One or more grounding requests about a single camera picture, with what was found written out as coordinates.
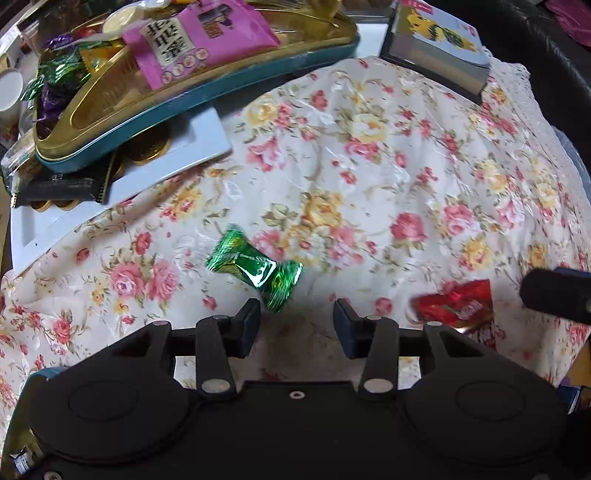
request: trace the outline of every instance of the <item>book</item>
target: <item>book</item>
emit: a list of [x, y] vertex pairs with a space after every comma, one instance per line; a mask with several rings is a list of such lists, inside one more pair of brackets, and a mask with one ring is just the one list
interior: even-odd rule
[[379, 55], [480, 103], [491, 70], [477, 30], [418, 0], [400, 0]]

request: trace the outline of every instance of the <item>pink snack package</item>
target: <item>pink snack package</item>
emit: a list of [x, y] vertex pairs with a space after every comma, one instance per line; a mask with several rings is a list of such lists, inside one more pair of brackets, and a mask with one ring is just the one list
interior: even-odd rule
[[280, 43], [260, 12], [242, 0], [202, 0], [175, 17], [135, 24], [123, 39], [152, 90]]

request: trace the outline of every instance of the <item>floral tablecloth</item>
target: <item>floral tablecloth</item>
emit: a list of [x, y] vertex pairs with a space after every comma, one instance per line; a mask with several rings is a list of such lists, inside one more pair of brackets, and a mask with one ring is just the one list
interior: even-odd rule
[[[507, 87], [517, 84], [525, 103]], [[189, 327], [255, 297], [203, 268], [230, 223], [273, 259], [305, 265], [284, 310], [265, 314], [251, 356], [231, 362], [239, 382], [356, 381], [363, 361], [343, 356], [336, 298], [409, 327], [410, 298], [490, 278], [496, 320], [477, 338], [558, 383], [588, 327], [523, 308], [519, 282], [533, 267], [589, 269], [591, 207], [528, 92], [522, 70], [495, 61], [477, 107], [370, 57], [226, 118], [232, 155], [129, 199], [2, 280], [0, 432], [31, 372], [153, 320]], [[403, 383], [418, 378], [413, 360], [401, 365]], [[194, 359], [178, 361], [176, 378], [194, 387]]]

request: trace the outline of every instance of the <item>white plastic tray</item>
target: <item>white plastic tray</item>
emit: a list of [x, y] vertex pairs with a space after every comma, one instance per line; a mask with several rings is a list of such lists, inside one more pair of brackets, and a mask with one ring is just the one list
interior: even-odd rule
[[65, 212], [51, 205], [45, 212], [29, 206], [11, 211], [12, 267], [20, 275], [38, 257], [81, 223], [173, 175], [231, 150], [212, 106], [170, 120], [173, 138], [168, 152], [144, 166], [126, 165], [125, 175], [111, 185], [104, 204], [81, 202]]

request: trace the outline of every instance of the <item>book cover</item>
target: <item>book cover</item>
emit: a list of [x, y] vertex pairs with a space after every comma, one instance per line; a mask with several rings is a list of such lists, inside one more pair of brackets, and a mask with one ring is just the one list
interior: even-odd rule
[[443, 10], [418, 0], [401, 0], [392, 33], [414, 37], [454, 57], [487, 66], [476, 29]]

